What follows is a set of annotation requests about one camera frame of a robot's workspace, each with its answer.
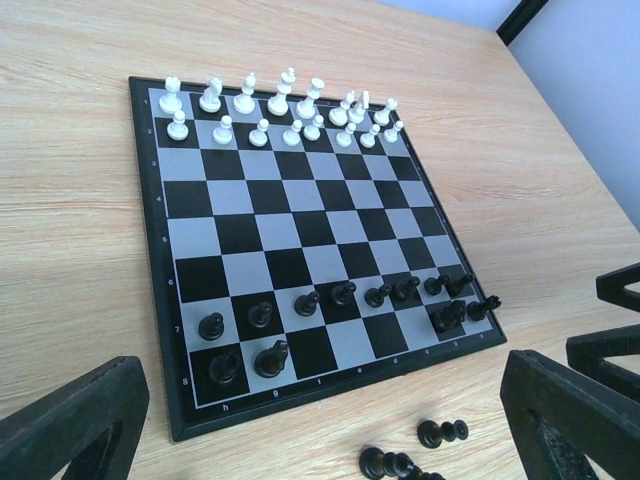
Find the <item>black rook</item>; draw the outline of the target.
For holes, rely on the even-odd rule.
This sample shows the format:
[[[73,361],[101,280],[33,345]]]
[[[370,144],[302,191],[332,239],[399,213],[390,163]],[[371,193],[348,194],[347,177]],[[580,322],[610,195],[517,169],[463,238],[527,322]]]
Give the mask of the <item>black rook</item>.
[[[223,352],[209,363],[208,375],[214,383],[227,385],[235,380],[240,367],[241,359],[235,352]]]

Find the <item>black chess piece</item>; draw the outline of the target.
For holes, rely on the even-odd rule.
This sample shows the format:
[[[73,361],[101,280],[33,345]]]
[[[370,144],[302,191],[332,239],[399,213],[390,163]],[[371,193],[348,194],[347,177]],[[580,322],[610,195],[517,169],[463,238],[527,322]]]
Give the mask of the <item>black chess piece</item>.
[[[357,285],[352,281],[336,284],[330,292],[331,301],[336,306],[346,306],[354,301]]]
[[[300,295],[294,302],[295,312],[303,317],[309,317],[316,312],[320,295],[313,290],[308,294]]]
[[[382,284],[380,287],[369,288],[365,292],[365,302],[371,308],[380,308],[389,297],[392,288],[389,284]]]
[[[442,292],[442,289],[446,286],[448,281],[449,276],[446,274],[441,274],[438,277],[428,277],[424,281],[423,287],[427,294],[436,296]]]

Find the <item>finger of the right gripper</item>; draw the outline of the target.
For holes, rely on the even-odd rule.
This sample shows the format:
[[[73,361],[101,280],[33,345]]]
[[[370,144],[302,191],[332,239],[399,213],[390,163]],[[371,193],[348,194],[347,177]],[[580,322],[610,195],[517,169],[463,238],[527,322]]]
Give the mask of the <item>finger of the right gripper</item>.
[[[622,395],[639,394],[639,375],[607,358],[639,354],[639,325],[570,337],[566,341],[569,366]]]
[[[617,306],[638,306],[639,293],[628,288],[639,282],[640,263],[635,263],[596,278],[597,298]]]

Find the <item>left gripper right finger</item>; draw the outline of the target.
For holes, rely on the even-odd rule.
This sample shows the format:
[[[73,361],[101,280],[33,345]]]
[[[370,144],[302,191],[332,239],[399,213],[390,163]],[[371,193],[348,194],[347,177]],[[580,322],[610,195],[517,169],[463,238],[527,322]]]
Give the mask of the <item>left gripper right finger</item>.
[[[500,398],[529,479],[639,477],[639,404],[533,350],[513,350]]]

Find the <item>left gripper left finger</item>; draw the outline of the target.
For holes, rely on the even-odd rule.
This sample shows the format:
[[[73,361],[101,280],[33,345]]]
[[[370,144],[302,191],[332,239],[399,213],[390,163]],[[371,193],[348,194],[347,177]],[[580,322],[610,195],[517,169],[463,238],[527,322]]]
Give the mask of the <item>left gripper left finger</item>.
[[[149,399],[138,357],[107,361],[1,420],[1,477],[126,479]]]

